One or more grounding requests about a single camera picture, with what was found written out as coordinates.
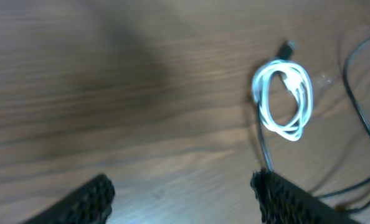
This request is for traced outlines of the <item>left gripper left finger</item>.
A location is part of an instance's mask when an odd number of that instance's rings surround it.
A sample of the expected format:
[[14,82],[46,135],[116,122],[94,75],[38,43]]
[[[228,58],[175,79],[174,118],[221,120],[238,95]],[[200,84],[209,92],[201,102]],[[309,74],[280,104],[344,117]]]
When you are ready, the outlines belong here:
[[112,181],[99,174],[24,224],[106,224],[114,198]]

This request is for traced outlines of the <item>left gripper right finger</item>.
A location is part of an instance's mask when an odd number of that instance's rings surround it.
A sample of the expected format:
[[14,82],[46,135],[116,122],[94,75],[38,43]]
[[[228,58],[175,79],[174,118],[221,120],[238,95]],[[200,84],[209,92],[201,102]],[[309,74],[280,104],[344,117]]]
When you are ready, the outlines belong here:
[[250,186],[259,202],[262,223],[359,224],[269,170],[254,172]]

